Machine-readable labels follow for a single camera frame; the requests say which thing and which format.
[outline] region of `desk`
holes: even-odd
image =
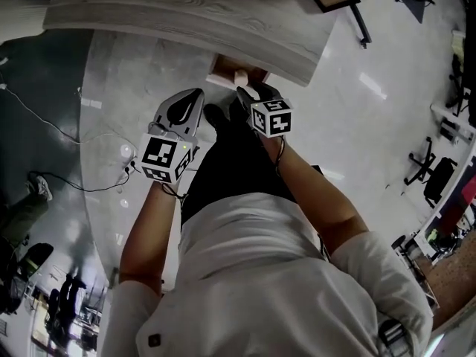
[[[468,100],[463,99],[463,106],[465,106],[467,104],[468,104]],[[443,107],[440,107],[436,104],[431,104],[430,109],[435,114],[441,115],[444,118],[448,119],[450,122],[452,122],[454,124],[457,124],[458,126],[460,126],[460,128],[466,129],[466,130],[472,132],[473,134],[476,133],[476,128],[474,128],[471,124],[469,124],[469,122],[467,120],[464,120],[464,119],[462,119],[458,116],[454,116],[453,112],[451,112],[447,109],[444,109]]]
[[[51,0],[43,28],[155,36],[307,86],[336,17],[313,0]]]
[[[448,112],[445,109],[439,109],[439,110],[433,109],[433,111],[438,113]],[[460,118],[455,117],[453,115],[443,115],[443,116],[445,116],[445,118],[447,118],[449,121],[452,121],[454,123],[456,123],[456,120],[458,120],[458,124],[459,122],[462,121]],[[469,129],[469,127],[473,131],[473,139],[471,140],[471,143],[468,145],[463,157],[458,162],[458,166],[456,170],[454,171],[453,176],[450,178],[450,180],[448,181],[448,184],[446,185],[444,191],[442,192],[441,200],[437,203],[437,205],[431,212],[431,215],[428,217],[428,219],[420,228],[417,235],[414,237],[414,240],[417,243],[417,245],[420,247],[420,249],[422,250],[422,253],[425,256],[430,258],[436,254],[436,251],[429,245],[428,241],[426,240],[425,232],[427,231],[428,227],[431,225],[431,223],[434,221],[435,218],[441,217],[440,211],[443,209],[443,206],[453,194],[454,189],[456,188],[461,178],[463,177],[463,174],[465,173],[467,167],[472,165],[472,158],[476,154],[476,129],[470,126],[469,123],[466,122],[466,128]]]

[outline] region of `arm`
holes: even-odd
[[[261,141],[271,160],[276,161],[281,139],[261,136]],[[288,144],[281,155],[279,171],[330,254],[347,240],[368,231],[349,199]]]
[[[175,205],[176,198],[166,194],[158,182],[153,182],[122,252],[120,283],[134,280],[161,295],[161,276]]]
[[[261,138],[272,161],[279,138]],[[321,235],[332,263],[352,276],[376,308],[408,331],[416,356],[428,344],[431,309],[423,290],[378,234],[370,233],[349,199],[286,145],[279,163],[284,182]]]

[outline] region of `black shoe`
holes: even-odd
[[[203,108],[203,115],[205,116],[207,122],[211,124],[211,126],[216,131],[224,129],[230,124],[229,120],[225,117],[225,114],[223,113],[222,109],[215,104],[205,105],[205,107]]]

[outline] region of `button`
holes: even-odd
[[[149,336],[149,347],[155,348],[161,346],[161,336],[156,333],[154,335]]]

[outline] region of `shirt sleeve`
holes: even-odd
[[[395,251],[377,233],[366,232],[335,250],[331,262],[367,291],[381,313],[406,328],[414,355],[422,355],[430,338],[433,315],[425,293]]]
[[[159,301],[157,294],[142,283],[128,280],[116,286],[102,357],[138,356],[135,336]]]

